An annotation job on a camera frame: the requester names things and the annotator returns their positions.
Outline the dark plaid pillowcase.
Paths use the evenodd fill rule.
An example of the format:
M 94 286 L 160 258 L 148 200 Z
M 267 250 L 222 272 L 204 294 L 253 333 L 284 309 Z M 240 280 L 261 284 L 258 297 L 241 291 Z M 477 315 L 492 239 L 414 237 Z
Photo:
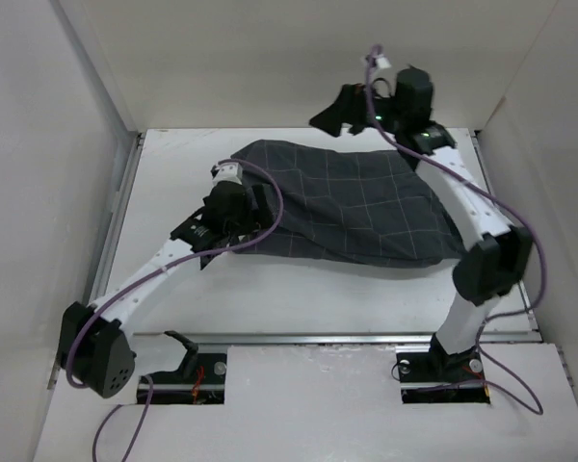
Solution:
M 259 140 L 231 157 L 246 161 L 245 187 L 263 186 L 282 215 L 250 254 L 422 269 L 465 252 L 434 192 L 395 150 L 337 152 Z

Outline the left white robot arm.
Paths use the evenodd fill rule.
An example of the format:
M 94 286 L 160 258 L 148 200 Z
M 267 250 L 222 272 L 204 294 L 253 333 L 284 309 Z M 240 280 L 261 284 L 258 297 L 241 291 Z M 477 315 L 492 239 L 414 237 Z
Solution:
M 183 282 L 227 252 L 259 244 L 278 227 L 284 202 L 275 208 L 263 186 L 247 190 L 222 181 L 203 204 L 174 228 L 162 247 L 113 292 L 64 312 L 57 360 L 74 388 L 102 398 L 116 395 L 132 376 L 165 372 L 182 382 L 196 372 L 198 346 L 174 330 L 138 342 L 139 322 Z

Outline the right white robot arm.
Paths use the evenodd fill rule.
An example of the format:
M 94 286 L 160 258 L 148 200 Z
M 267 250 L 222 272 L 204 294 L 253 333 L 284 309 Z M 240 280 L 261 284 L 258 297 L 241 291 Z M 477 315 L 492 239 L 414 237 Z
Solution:
M 397 150 L 435 193 L 460 232 L 465 254 L 452 271 L 456 294 L 443 324 L 433 334 L 427 367 L 440 379 L 458 372 L 476 352 L 481 327 L 522 278 L 534 239 L 493 205 L 465 171 L 457 144 L 431 119 L 434 84 L 410 66 L 398 72 L 393 92 L 373 85 L 346 84 L 335 100 L 309 120 L 335 138 L 347 126 L 353 135 L 380 128 L 393 135 Z

